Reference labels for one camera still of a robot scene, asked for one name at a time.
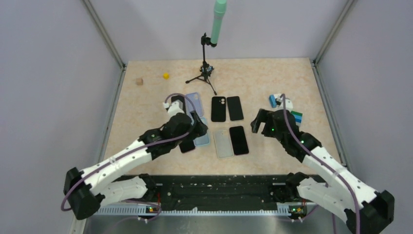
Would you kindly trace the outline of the light blue phone case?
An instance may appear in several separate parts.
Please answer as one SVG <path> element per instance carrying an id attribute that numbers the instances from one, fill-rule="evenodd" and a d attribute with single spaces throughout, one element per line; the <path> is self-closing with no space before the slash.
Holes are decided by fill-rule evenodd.
<path id="1" fill-rule="evenodd" d="M 196 138 L 193 142 L 196 147 L 201 147 L 210 144 L 210 136 L 209 136 L 209 127 L 207 124 L 207 120 L 204 117 L 200 118 L 201 122 L 207 126 L 207 132 L 205 135 Z"/>

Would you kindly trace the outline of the black smartphone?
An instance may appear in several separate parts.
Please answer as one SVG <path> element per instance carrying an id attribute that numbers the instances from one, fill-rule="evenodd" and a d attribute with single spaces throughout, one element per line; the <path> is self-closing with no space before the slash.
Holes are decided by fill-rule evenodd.
<path id="1" fill-rule="evenodd" d="M 180 101 L 183 105 L 185 105 L 186 100 L 184 98 L 184 96 L 182 95 L 173 95 L 171 97 L 171 102 L 176 102 L 176 101 Z"/>
<path id="2" fill-rule="evenodd" d="M 236 156 L 246 155 L 249 153 L 249 148 L 243 126 L 234 126 L 229 128 L 229 134 L 233 153 Z"/>
<path id="3" fill-rule="evenodd" d="M 196 147 L 195 147 L 193 140 L 189 140 L 189 141 L 181 142 L 179 144 L 179 148 L 180 148 L 180 152 L 184 154 L 184 153 L 194 150 Z"/>
<path id="4" fill-rule="evenodd" d="M 229 118 L 231 121 L 240 121 L 244 119 L 241 100 L 239 96 L 227 97 L 227 106 Z"/>

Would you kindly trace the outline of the clear phone case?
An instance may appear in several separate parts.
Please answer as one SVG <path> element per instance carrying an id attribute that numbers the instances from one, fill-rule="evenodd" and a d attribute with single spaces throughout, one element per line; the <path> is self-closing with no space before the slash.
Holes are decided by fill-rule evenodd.
<path id="1" fill-rule="evenodd" d="M 229 159 L 234 157 L 228 129 L 214 131 L 213 138 L 218 159 Z"/>

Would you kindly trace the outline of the lilac phone case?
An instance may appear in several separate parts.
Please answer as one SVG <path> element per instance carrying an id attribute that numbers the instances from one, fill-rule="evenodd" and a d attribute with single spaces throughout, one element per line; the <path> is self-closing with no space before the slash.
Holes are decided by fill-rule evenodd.
<path id="1" fill-rule="evenodd" d="M 190 112 L 195 110 L 199 117 L 203 117 L 204 110 L 203 110 L 200 94 L 197 92 L 189 93 L 189 94 L 186 94 L 186 97 L 189 100 L 191 100 L 191 102 L 194 104 L 194 107 L 195 107 L 193 108 L 190 102 L 186 101 L 187 114 L 190 115 Z"/>

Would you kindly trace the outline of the black phone case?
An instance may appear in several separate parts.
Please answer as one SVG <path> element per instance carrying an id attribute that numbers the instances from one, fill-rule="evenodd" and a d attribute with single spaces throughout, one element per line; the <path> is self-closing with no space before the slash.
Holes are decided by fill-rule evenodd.
<path id="1" fill-rule="evenodd" d="M 211 121 L 225 122 L 226 121 L 226 98 L 212 97 L 211 99 Z"/>

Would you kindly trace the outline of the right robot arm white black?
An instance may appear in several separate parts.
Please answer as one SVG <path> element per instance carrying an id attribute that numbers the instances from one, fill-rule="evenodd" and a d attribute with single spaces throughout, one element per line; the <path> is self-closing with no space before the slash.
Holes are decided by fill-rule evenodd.
<path id="1" fill-rule="evenodd" d="M 312 168 L 325 182 L 298 172 L 289 174 L 278 202 L 312 201 L 341 219 L 353 234 L 379 234 L 394 220 L 394 196 L 378 192 L 336 161 L 310 133 L 300 131 L 289 111 L 260 109 L 251 122 L 253 133 L 277 139 L 287 154 Z"/>

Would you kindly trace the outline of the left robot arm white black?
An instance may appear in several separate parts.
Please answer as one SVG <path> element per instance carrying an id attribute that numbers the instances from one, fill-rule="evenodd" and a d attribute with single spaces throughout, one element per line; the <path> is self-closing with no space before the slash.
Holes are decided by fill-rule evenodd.
<path id="1" fill-rule="evenodd" d="M 208 127 L 195 111 L 177 113 L 159 128 L 145 131 L 112 157 L 85 169 L 73 167 L 65 175 L 61 210 L 72 211 L 77 220 L 94 215 L 102 206 L 128 199 L 151 201 L 156 188 L 147 175 L 119 178 L 131 169 L 170 153 L 179 144 L 207 134 Z"/>

